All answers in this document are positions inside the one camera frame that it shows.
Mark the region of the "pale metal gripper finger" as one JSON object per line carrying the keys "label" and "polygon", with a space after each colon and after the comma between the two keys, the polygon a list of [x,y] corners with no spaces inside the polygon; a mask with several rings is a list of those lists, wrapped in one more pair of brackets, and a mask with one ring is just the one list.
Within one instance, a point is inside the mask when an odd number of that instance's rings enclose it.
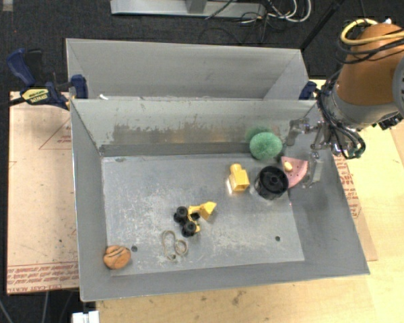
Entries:
{"label": "pale metal gripper finger", "polygon": [[321,179],[322,170],[323,160],[321,159],[319,152],[311,151],[310,155],[308,156],[307,171],[302,180],[303,185],[309,188],[319,182]]}
{"label": "pale metal gripper finger", "polygon": [[293,146],[295,144],[296,137],[300,134],[302,134],[302,120],[291,120],[289,132],[286,138],[286,145]]}

